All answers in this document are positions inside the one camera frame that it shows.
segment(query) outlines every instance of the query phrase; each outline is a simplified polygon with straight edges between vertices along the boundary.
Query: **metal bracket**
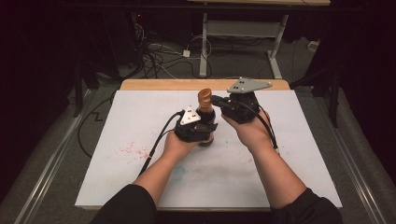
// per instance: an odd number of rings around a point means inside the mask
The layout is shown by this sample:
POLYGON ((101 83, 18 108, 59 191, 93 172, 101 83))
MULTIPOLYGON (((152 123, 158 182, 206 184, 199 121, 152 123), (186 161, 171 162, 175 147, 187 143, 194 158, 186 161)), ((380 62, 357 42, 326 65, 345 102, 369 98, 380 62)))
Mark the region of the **metal bracket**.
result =
POLYGON ((272 87, 271 82, 261 82, 255 79, 240 77, 230 88, 227 89, 228 93, 247 93, 257 91, 265 88, 272 87))
POLYGON ((201 120, 201 117, 197 114, 197 112, 192 109, 189 105, 187 109, 185 109, 183 118, 181 119, 180 125, 186 125, 189 123, 193 123, 195 121, 201 120))

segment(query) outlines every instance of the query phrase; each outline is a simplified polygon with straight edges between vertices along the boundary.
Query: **dark sleeve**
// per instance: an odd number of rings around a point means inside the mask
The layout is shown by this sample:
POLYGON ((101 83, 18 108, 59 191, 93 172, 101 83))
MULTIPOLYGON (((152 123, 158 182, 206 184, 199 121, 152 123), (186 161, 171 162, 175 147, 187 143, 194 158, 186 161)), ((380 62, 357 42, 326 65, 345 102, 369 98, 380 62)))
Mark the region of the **dark sleeve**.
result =
POLYGON ((128 185, 99 210, 91 223, 156 223, 157 209, 149 193, 128 185))
POLYGON ((306 189, 293 203, 282 209, 272 209, 273 224, 343 223, 338 209, 326 198, 319 198, 312 189, 306 189))

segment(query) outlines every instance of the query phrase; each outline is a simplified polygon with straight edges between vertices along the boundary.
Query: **white paper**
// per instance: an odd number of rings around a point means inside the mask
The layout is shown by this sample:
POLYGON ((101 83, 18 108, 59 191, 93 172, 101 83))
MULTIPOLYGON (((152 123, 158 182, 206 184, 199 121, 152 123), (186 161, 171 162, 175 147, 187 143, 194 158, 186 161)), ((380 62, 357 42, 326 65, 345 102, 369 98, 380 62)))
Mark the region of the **white paper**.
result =
MULTIPOLYGON (((177 111, 198 106, 198 91, 118 91, 76 206, 102 206, 138 176, 161 129, 177 111)), ((280 154, 320 197, 342 207, 294 91, 255 91, 269 112, 280 154)), ((228 96, 226 91, 213 91, 228 96)), ((196 147, 174 169, 159 209, 269 208, 248 150, 217 113, 215 141, 196 147)), ((168 129, 175 127, 176 117, 168 129)), ((159 143, 151 163, 163 152, 159 143)))

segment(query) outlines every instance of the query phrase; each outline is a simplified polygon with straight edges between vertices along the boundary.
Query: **person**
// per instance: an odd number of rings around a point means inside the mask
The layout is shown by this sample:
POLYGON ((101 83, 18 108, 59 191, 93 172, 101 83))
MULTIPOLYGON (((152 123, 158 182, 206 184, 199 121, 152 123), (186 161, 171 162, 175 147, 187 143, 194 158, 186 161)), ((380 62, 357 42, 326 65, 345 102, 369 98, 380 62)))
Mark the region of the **person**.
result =
MULTIPOLYGON (((269 123, 264 111, 260 115, 269 123)), ((274 213, 271 223, 343 223, 338 209, 308 188, 276 153, 269 133, 257 118, 238 124, 224 115, 222 117, 235 128, 241 143, 253 156, 274 213)), ((180 141, 173 131, 169 132, 161 157, 134 183, 111 198, 91 223, 158 222, 156 206, 173 168, 198 144, 180 141)))

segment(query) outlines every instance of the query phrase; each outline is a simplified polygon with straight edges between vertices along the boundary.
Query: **wrist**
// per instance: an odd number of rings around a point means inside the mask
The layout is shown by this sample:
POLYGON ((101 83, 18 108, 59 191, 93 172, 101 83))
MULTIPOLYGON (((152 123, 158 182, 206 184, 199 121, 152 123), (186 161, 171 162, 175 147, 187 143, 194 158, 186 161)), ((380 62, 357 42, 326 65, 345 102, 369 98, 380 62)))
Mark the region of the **wrist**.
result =
POLYGON ((248 147, 248 150, 250 151, 250 153, 252 154, 253 157, 258 156, 262 153, 267 153, 270 150, 275 151, 271 142, 266 142, 259 146, 248 147))

